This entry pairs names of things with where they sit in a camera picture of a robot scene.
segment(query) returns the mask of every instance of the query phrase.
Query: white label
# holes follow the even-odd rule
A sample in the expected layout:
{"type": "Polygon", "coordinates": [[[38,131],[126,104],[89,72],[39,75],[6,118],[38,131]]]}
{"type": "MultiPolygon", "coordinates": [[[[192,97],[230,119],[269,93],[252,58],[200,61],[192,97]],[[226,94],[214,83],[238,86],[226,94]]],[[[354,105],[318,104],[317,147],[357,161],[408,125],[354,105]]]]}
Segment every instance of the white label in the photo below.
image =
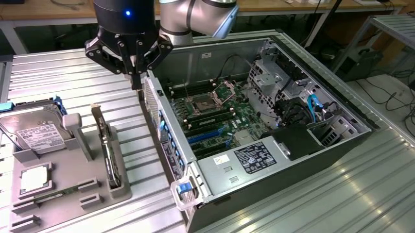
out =
{"type": "Polygon", "coordinates": [[[53,124],[17,131],[26,145],[33,151],[38,151],[63,143],[63,139],[53,124]]]}
{"type": "Polygon", "coordinates": [[[209,58],[210,56],[212,56],[212,53],[210,53],[210,52],[201,53],[201,59],[209,58]]]}
{"type": "Polygon", "coordinates": [[[218,157],[213,158],[213,161],[216,165],[225,163],[226,161],[229,161],[228,155],[220,155],[218,157]]]}

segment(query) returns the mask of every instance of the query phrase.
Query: hard disk drive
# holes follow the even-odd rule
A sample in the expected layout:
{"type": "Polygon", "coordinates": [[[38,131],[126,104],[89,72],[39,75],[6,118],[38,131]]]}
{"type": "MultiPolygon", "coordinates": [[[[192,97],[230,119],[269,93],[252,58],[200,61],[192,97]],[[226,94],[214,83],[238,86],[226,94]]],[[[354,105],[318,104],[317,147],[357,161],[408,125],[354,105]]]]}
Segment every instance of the hard disk drive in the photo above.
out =
{"type": "Polygon", "coordinates": [[[18,150],[37,154],[65,147],[71,134],[62,127],[61,104],[51,99],[29,103],[0,104],[0,129],[18,150]]]}

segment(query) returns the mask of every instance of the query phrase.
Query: barcode sticker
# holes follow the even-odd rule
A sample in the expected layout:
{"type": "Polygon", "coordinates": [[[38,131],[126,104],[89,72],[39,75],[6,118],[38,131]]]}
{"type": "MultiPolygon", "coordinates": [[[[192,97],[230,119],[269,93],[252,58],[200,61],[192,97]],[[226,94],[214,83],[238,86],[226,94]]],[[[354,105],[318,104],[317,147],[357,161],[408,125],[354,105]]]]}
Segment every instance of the barcode sticker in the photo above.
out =
{"type": "Polygon", "coordinates": [[[17,134],[33,151],[50,148],[63,143],[63,139],[53,124],[19,130],[17,134]]]}

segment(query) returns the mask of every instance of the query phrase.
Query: motherboard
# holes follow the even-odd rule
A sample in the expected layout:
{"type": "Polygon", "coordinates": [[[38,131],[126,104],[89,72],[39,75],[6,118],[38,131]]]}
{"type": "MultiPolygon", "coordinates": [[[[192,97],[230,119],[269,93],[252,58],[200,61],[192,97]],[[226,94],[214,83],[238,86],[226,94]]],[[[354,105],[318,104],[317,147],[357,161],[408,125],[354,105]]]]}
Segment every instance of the motherboard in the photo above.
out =
{"type": "Polygon", "coordinates": [[[210,81],[170,93],[170,107],[197,159],[256,141],[269,130],[249,105],[246,88],[234,81],[210,81]]]}

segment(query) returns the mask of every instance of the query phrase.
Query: aluminum profile table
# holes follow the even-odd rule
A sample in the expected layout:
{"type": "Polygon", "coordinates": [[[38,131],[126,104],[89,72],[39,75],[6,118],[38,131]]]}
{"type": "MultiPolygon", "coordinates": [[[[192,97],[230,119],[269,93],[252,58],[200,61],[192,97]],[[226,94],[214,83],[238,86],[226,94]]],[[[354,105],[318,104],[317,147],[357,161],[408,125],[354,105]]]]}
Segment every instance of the aluminum profile table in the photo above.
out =
{"type": "Polygon", "coordinates": [[[410,49],[415,50],[415,16],[408,14],[404,15],[389,15],[389,16],[369,16],[361,25],[356,35],[353,36],[345,50],[342,51],[338,58],[332,65],[332,71],[336,72],[348,56],[350,50],[357,46],[365,32],[369,27],[374,26],[378,30],[390,35],[401,43],[404,43],[410,49]]]}
{"type": "MultiPolygon", "coordinates": [[[[198,232],[413,232],[415,141],[368,105],[320,62],[282,33],[272,31],[330,85],[380,126],[366,142],[333,166],[273,194],[198,232]]],[[[129,83],[90,62],[82,50],[14,56],[7,99],[57,93],[69,112],[79,112],[85,131],[93,119],[89,102],[101,104],[117,128],[133,197],[43,232],[184,233],[184,221],[168,190],[158,155],[129,83]]],[[[6,232],[10,144],[0,147],[0,232],[6,232]]]]}

